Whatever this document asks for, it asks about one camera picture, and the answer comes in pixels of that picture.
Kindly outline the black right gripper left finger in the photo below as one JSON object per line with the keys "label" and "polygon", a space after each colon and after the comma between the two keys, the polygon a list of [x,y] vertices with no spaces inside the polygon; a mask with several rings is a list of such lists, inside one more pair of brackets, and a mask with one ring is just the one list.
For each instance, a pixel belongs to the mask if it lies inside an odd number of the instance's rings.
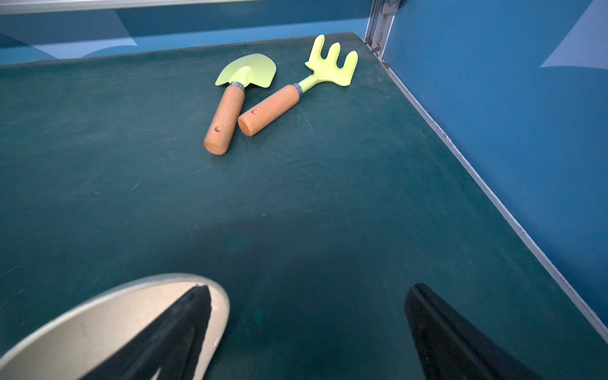
{"label": "black right gripper left finger", "polygon": [[84,379],[194,379],[212,311],[207,286],[177,299]]}

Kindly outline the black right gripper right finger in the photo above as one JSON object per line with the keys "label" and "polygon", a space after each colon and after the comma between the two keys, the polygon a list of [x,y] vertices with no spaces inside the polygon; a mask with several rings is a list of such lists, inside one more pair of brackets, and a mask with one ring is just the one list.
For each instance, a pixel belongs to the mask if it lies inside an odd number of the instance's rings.
{"label": "black right gripper right finger", "polygon": [[539,379],[424,283],[405,298],[405,316],[427,379]]}

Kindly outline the beige plastic ladle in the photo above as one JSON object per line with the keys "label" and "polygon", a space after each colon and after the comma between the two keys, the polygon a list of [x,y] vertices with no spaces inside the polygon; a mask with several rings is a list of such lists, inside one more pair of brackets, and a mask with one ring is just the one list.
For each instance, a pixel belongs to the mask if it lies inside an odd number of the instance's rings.
{"label": "beige plastic ladle", "polygon": [[194,379],[201,379],[230,315],[226,291],[208,278],[153,275],[106,291],[33,332],[1,358],[3,379],[84,379],[195,286],[207,286],[212,311]]}

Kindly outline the aluminium frame post right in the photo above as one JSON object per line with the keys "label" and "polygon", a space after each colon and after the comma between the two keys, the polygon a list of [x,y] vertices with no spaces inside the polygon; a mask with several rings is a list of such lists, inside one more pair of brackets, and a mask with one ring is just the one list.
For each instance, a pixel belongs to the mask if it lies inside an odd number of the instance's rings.
{"label": "aluminium frame post right", "polygon": [[375,56],[383,60],[386,46],[402,0],[373,0],[364,42]]}

